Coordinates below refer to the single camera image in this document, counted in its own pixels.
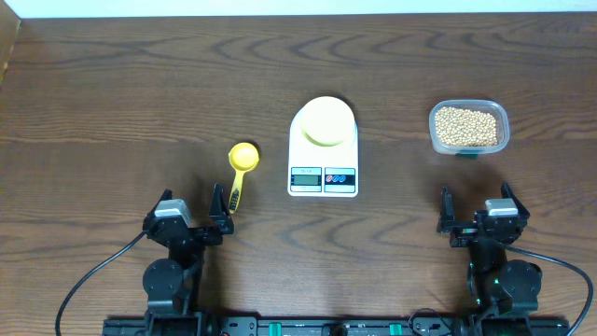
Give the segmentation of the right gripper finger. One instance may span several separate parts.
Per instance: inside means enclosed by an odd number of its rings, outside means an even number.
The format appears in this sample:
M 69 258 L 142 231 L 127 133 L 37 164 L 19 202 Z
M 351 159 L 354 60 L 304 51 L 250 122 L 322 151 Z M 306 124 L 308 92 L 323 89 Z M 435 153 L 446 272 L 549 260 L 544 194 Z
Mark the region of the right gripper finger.
M 437 232 L 447 233 L 455 225 L 455 214 L 452 204 L 452 195 L 447 187 L 441 191 L 440 212 L 437 222 Z
M 516 217 L 500 217 L 501 220 L 511 220 L 518 224 L 527 224 L 530 218 L 530 212 L 514 194 L 514 191 L 507 182 L 504 182 L 500 188 L 502 198 L 511 198 L 518 207 L 519 214 Z

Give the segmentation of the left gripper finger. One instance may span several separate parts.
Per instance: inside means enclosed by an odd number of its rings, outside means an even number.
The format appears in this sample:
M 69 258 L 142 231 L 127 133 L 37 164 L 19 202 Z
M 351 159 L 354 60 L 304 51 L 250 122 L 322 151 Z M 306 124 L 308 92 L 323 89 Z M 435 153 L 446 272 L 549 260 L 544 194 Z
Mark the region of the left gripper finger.
M 234 223 L 229 208 L 225 202 L 223 187 L 218 183 L 214 185 L 209 218 L 215 223 L 215 226 L 223 235 L 234 233 Z
M 173 215 L 172 196 L 173 193 L 169 189 L 163 191 L 158 202 L 149 211 L 147 216 L 149 218 L 171 217 Z

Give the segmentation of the yellow measuring scoop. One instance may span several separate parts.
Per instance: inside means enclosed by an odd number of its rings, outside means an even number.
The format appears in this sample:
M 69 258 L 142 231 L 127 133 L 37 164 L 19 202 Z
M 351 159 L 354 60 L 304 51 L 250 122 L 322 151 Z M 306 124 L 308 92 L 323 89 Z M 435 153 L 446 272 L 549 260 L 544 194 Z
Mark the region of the yellow measuring scoop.
M 235 171 L 229 197 L 229 210 L 233 214 L 239 206 L 243 190 L 243 178 L 253 171 L 259 163 L 257 148 L 248 142 L 236 144 L 229 152 L 229 164 Z

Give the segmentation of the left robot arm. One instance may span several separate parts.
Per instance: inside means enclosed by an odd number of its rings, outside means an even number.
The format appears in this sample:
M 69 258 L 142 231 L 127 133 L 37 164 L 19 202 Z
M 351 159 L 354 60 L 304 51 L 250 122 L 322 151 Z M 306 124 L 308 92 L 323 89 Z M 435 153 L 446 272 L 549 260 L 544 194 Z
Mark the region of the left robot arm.
M 208 226 L 192 227 L 186 202 L 175 199 L 169 189 L 144 218 L 147 238 L 168 249 L 168 257 L 152 262 L 143 276 L 149 313 L 187 315 L 197 297 L 195 284 L 201 280 L 205 248 L 221 245 L 225 235 L 234 233 L 223 188 L 218 184 L 214 187 L 209 219 L 212 223 Z

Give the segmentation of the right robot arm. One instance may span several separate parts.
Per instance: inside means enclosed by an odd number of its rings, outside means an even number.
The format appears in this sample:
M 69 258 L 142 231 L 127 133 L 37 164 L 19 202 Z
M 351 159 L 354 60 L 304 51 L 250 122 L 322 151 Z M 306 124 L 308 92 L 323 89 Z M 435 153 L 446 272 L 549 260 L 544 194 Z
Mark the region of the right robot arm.
M 471 220 L 459 221 L 452 194 L 443 188 L 437 231 L 449 234 L 452 247 L 468 250 L 469 289 L 480 309 L 493 316 L 526 314 L 538 308 L 542 271 L 533 263 L 509 260 L 506 249 L 520 238 L 530 213 L 508 183 L 500 191 Z

